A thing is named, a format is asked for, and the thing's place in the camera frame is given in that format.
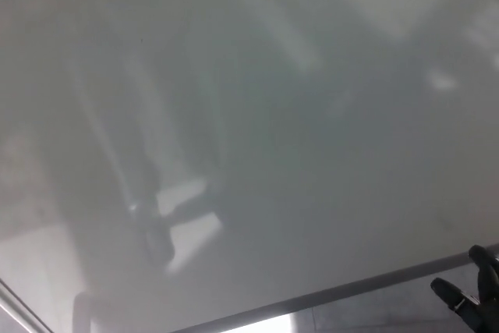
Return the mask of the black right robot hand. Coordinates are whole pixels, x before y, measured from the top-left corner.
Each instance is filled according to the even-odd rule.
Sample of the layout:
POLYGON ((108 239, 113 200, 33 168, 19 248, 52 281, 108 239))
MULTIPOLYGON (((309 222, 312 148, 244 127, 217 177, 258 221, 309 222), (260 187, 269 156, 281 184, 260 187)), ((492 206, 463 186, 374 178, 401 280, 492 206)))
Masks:
POLYGON ((447 307, 457 314, 476 310, 485 303, 498 301, 498 259, 487 248, 474 245, 469 249, 469 259, 478 267, 477 288, 479 298, 466 295, 456 285, 443 278, 435 278, 430 287, 447 307))

